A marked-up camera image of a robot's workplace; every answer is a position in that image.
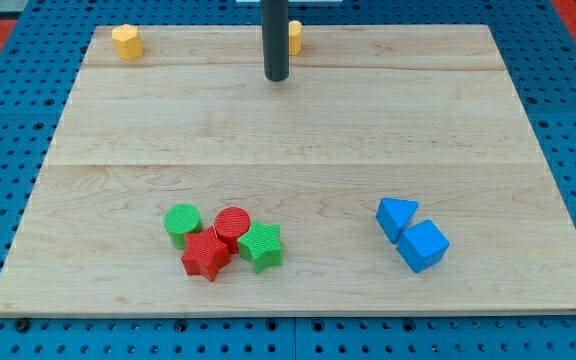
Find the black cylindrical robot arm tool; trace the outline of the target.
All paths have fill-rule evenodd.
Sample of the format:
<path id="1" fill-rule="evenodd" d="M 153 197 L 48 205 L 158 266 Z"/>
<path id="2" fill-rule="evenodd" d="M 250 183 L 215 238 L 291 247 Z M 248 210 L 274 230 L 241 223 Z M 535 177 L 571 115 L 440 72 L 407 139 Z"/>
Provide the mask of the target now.
<path id="1" fill-rule="evenodd" d="M 267 80 L 289 76 L 288 0 L 261 0 L 262 47 Z"/>

